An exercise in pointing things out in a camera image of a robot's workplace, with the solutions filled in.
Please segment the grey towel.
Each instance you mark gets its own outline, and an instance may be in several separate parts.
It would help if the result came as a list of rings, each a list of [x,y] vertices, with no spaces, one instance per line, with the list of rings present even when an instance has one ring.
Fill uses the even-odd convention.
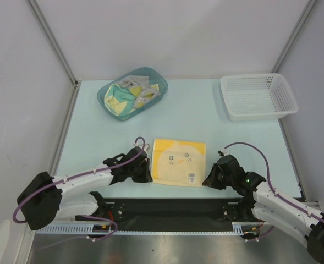
[[[126,88],[136,96],[134,107],[141,108],[161,95],[159,85],[150,85],[149,81],[148,76],[129,75],[123,78],[118,85]]]

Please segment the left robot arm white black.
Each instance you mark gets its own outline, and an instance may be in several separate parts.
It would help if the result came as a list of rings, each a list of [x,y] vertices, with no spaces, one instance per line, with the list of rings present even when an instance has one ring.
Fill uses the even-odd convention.
[[[97,188],[122,183],[150,183],[150,160],[146,146],[136,145],[126,154],[69,175],[39,173],[17,198],[13,222],[39,230],[56,220],[114,221],[115,216]]]

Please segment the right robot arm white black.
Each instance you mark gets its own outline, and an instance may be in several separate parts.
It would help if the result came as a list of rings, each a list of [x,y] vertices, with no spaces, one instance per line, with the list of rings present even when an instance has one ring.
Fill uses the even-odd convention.
[[[287,233],[318,263],[324,263],[324,212],[281,194],[255,172],[246,172],[232,155],[213,164],[204,186],[218,190],[233,188],[243,198],[239,214],[245,221],[254,218]]]

